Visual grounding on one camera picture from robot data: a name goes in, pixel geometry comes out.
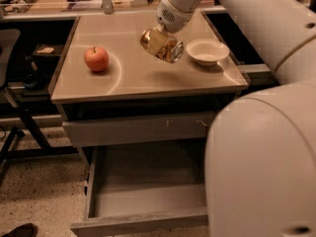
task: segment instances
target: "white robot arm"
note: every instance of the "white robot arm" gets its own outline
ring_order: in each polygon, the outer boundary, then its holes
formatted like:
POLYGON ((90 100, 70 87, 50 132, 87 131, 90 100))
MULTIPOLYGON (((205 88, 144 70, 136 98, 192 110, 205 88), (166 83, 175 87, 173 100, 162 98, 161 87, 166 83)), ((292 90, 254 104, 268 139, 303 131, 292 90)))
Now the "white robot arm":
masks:
MULTIPOLYGON (((195 1, 162 0, 158 22, 178 31, 186 19, 163 11, 189 18, 195 1)), ((219 1, 281 86, 231 103, 210 128, 211 236, 316 236, 316 16, 294 0, 219 1)))

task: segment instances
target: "open drawer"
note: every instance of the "open drawer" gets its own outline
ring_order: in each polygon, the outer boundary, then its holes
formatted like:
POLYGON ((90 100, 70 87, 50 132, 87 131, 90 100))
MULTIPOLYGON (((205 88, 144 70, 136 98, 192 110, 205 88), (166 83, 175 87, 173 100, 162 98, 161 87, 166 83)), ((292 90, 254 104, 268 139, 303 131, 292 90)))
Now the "open drawer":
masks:
POLYGON ((207 224, 205 139, 96 147, 83 236, 113 236, 207 224))

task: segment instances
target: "workbench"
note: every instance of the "workbench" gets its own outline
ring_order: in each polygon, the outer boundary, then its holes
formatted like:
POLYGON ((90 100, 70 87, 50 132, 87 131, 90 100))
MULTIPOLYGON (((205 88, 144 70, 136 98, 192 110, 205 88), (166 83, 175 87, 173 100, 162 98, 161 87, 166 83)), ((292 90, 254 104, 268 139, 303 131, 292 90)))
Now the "workbench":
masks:
MULTIPOLYGON (((207 224, 208 127, 248 83, 230 56, 201 67, 186 52, 174 64, 147 53, 140 36, 156 24, 154 10, 80 16, 50 83, 63 127, 90 168, 85 215, 71 226, 78 236, 207 224), (108 71, 85 65, 93 45, 108 51, 108 71)), ((217 39, 200 10, 177 38, 217 39)))

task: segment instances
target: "countertop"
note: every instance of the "countertop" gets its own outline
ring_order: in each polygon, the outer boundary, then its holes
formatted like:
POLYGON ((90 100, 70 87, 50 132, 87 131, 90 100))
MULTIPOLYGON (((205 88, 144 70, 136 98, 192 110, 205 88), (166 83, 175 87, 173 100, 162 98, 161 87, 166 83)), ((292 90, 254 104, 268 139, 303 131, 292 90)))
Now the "countertop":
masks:
MULTIPOLYGON (((156 26, 156 12, 81 16, 51 95, 56 104, 237 92, 248 87, 230 57, 202 67, 184 52, 174 64, 149 54, 140 45, 144 30, 156 26), (110 54, 107 72, 93 73, 84 62, 89 46, 110 54)), ((186 45, 216 39, 200 10, 176 36, 186 45)))

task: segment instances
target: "drawer front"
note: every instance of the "drawer front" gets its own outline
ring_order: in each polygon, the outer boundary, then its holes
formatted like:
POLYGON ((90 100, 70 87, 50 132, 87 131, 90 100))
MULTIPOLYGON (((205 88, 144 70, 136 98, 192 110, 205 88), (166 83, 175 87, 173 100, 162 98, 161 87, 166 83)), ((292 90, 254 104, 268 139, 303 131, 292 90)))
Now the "drawer front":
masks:
POLYGON ((207 225, 205 139, 96 147, 80 237, 207 225))
POLYGON ((213 112, 65 121, 74 147, 206 137, 213 112))

